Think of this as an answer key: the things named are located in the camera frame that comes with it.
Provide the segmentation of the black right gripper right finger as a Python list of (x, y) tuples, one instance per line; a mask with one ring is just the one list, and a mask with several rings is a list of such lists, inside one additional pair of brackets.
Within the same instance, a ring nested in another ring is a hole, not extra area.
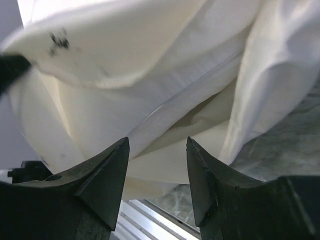
[(195, 224), (203, 240), (317, 240), (320, 178), (281, 176), (263, 182), (186, 144)]

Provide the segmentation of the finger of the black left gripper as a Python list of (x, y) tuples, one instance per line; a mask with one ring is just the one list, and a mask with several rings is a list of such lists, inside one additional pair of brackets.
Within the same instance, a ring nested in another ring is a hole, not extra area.
[(30, 67), (31, 63), (22, 55), (1, 55), (0, 95), (2, 96)]

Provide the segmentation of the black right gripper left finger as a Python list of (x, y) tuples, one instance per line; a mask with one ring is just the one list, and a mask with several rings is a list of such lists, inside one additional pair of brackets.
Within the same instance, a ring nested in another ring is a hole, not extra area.
[(115, 230), (129, 162), (124, 137), (45, 180), (0, 183), (3, 240), (107, 240)]

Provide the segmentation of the cream pillowcase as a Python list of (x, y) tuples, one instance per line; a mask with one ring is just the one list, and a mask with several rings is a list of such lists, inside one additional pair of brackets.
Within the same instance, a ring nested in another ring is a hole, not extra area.
[(122, 197), (147, 199), (188, 183), (187, 137), (231, 164), (310, 92), (320, 73), (319, 1), (39, 0), (0, 52), (31, 63), (9, 97), (56, 174), (128, 137), (131, 87), (233, 38), (245, 39), (233, 81), (129, 154)]

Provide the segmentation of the white pillow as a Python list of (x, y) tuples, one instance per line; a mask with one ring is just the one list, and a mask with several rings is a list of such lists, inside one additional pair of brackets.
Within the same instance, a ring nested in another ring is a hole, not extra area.
[(235, 37), (186, 65), (148, 77), (130, 88), (130, 157), (140, 155), (201, 102), (219, 93), (238, 74), (245, 46)]

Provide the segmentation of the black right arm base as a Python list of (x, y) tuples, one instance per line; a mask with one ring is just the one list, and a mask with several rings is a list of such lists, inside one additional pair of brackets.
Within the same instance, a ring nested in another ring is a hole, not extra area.
[(13, 184), (29, 181), (43, 181), (52, 175), (52, 172), (42, 161), (23, 161), (20, 168), (13, 168), (7, 172), (7, 176), (12, 178)]

